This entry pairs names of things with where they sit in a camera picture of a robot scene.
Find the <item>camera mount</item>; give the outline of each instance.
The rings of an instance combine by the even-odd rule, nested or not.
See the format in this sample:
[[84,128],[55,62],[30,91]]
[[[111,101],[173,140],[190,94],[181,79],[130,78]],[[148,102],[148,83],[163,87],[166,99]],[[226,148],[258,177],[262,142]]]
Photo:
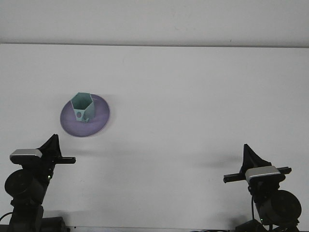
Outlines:
[[254,218],[236,227],[236,232],[269,231],[297,232],[297,220],[301,214],[301,205],[296,196],[285,190],[279,190],[279,183],[292,171],[289,167],[276,168],[270,162],[261,159],[247,144],[243,150],[243,164],[238,174],[225,175],[223,181],[246,180],[248,190],[253,197],[261,223]]
[[66,232],[62,217],[43,217],[43,203],[56,164],[75,163],[75,157],[62,157],[59,137],[54,134],[37,149],[18,149],[10,155],[23,169],[12,173],[5,190],[14,207],[7,232]]

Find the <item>white tabletop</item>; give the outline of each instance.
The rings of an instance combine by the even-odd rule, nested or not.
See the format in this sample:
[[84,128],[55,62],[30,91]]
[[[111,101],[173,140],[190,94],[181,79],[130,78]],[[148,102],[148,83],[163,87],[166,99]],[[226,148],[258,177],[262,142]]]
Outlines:
[[[232,229],[251,218],[237,173],[243,144],[277,167],[309,229],[309,50],[296,48],[0,45],[0,205],[19,169],[9,155],[53,133],[63,156],[45,217],[71,226]],[[63,131],[77,92],[100,95],[111,117],[99,133]]]

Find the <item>hexagonal container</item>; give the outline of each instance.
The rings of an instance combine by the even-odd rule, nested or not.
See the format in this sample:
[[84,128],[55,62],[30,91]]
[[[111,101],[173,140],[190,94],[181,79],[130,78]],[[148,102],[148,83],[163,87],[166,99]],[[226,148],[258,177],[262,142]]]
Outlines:
[[77,121],[87,123],[95,117],[95,105],[90,93],[77,93],[71,104]]

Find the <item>purple dish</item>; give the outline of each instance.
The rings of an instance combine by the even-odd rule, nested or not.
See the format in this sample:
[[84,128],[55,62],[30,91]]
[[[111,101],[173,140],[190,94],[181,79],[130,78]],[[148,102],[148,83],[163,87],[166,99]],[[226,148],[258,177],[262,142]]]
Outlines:
[[95,104],[95,117],[88,123],[76,121],[71,101],[63,107],[60,115],[62,128],[70,135],[86,137],[100,131],[110,117],[110,108],[107,102],[100,96],[91,94]]

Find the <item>black cable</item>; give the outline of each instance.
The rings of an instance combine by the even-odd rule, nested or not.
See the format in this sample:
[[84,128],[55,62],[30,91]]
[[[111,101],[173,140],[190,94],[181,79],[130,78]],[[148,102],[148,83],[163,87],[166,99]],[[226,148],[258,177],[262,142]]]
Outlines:
[[3,215],[2,217],[0,217],[0,221],[5,217],[5,216],[8,216],[10,214],[12,214],[13,212],[10,212],[10,213],[6,213],[5,215]]
[[253,196],[251,198],[252,220],[254,220]]

